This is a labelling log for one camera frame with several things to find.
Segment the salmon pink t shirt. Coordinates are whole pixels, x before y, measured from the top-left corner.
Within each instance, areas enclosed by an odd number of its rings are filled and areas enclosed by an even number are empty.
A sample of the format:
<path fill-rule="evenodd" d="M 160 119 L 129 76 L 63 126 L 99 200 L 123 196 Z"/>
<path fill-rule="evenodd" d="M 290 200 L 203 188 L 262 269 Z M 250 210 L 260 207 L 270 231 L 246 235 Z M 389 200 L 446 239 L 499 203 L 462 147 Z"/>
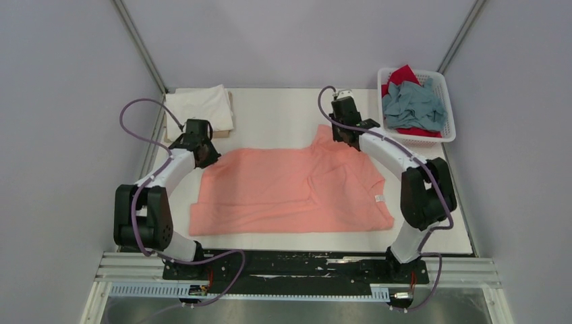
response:
<path fill-rule="evenodd" d="M 326 125 L 304 148 L 239 148 L 202 174 L 192 236 L 389 230 L 385 180 Z"/>

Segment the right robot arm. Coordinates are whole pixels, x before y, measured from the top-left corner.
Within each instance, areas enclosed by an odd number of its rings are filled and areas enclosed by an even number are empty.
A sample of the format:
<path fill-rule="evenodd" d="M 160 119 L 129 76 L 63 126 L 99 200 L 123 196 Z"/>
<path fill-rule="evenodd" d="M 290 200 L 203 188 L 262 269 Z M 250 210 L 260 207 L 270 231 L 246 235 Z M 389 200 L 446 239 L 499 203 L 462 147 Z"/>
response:
<path fill-rule="evenodd" d="M 426 159 L 415 154 L 383 133 L 373 119 L 363 120 L 351 95 L 336 95 L 331 106 L 328 118 L 334 139 L 367 154 L 401 182 L 404 222 L 387 249 L 385 272 L 389 279 L 403 281 L 418 266 L 430 235 L 454 226 L 451 213 L 457 208 L 457 199 L 449 166 L 440 157 Z"/>

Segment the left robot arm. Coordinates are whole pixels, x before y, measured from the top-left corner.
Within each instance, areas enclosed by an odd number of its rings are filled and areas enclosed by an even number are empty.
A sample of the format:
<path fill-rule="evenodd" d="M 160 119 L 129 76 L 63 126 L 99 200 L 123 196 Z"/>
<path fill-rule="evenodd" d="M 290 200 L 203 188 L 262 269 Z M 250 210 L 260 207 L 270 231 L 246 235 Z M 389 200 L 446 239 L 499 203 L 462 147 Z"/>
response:
<path fill-rule="evenodd" d="M 169 196 L 193 170 L 218 161 L 212 133 L 209 121 L 189 119 L 183 133 L 168 147 L 160 167 L 135 184 L 120 185 L 115 192 L 115 243 L 180 263 L 182 273 L 190 279 L 205 274 L 204 252 L 199 242 L 174 230 Z"/>

